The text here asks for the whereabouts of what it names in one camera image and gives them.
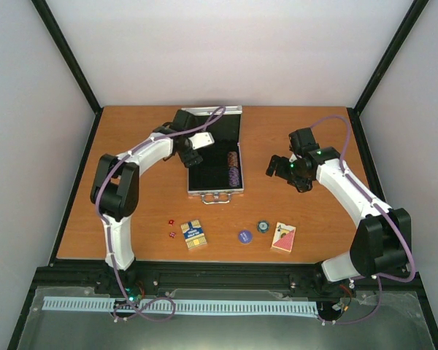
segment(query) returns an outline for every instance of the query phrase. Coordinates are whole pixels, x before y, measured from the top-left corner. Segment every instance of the blue and yellow card box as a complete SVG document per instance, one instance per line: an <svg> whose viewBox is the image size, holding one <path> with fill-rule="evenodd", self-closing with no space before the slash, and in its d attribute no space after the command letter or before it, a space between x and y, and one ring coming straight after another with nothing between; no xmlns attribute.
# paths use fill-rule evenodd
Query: blue and yellow card box
<svg viewBox="0 0 438 350"><path fill-rule="evenodd" d="M185 224L181 224L180 227L182 228L183 237L185 237L185 242L189 249L207 243L199 220L186 222Z"/></svg>

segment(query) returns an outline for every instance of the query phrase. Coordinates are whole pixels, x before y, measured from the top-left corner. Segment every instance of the wooden table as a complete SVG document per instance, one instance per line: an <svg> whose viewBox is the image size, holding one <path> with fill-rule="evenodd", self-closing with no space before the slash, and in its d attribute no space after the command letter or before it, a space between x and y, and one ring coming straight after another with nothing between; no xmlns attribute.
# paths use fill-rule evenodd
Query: wooden table
<svg viewBox="0 0 438 350"><path fill-rule="evenodd" d="M178 106L108 106L85 167L80 188L58 250L58 258L103 259L106 248L101 221L89 200L99 158L116 155L146 139L152 129L172 120ZM289 156L288 134L310 126L329 114L347 117L344 107L244 107L241 148L245 192L229 204L205 205L200 197L188 197L187 171L178 157L160 162L143 175L140 200L132 218L131 244L138 260L315 263L346 252L356 228L349 215L318 183L307 193L283 179L267 177L272 155ZM340 120L329 120L314 129L322 147L339 151L345 139ZM346 161L366 183L356 142L352 136ZM168 221L175 220L174 227ZM207 245L188 250L180 224L199 219ZM259 220L271 223L259 233ZM276 222L297 227L290 254L271 250ZM243 245L238 232L250 230L253 241ZM175 238L169 233L177 233Z"/></svg>

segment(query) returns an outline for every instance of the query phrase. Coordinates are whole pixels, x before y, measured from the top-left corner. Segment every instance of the case lid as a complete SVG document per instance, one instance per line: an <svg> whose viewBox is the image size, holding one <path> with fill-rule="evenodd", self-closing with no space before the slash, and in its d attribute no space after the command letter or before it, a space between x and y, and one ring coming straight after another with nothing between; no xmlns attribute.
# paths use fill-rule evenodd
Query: case lid
<svg viewBox="0 0 438 350"><path fill-rule="evenodd" d="M204 124L216 109L217 107L182 108L182 110L198 116L200 125ZM242 106L227 106L224 115L217 122L210 125L206 131L212 134L215 141L235 141L239 143L241 119Z"/></svg>

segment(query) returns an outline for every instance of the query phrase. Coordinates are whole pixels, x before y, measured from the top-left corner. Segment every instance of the poker chip case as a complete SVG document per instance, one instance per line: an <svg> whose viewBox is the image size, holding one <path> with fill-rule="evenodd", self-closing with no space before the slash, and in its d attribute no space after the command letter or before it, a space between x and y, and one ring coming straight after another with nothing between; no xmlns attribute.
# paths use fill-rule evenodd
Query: poker chip case
<svg viewBox="0 0 438 350"><path fill-rule="evenodd" d="M217 107L183 108L205 123ZM188 194L201 196L205 204L224 204L234 193L243 193L240 123L242 106L227 106L224 115L206 130L214 144L198 149L203 161L188 169Z"/></svg>

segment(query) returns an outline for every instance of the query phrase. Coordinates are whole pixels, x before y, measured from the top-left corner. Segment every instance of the white wall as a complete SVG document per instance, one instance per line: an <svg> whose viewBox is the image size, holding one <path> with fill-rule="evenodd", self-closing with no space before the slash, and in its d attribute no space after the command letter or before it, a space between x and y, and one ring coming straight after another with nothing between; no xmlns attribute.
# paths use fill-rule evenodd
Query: white wall
<svg viewBox="0 0 438 350"><path fill-rule="evenodd" d="M0 349L47 264L92 120L31 2L0 0Z"/></svg>
<svg viewBox="0 0 438 350"><path fill-rule="evenodd" d="M355 105L412 0L49 0L102 105Z"/></svg>
<svg viewBox="0 0 438 350"><path fill-rule="evenodd" d="M438 1L430 1L362 114L383 189L412 216L438 324Z"/></svg>

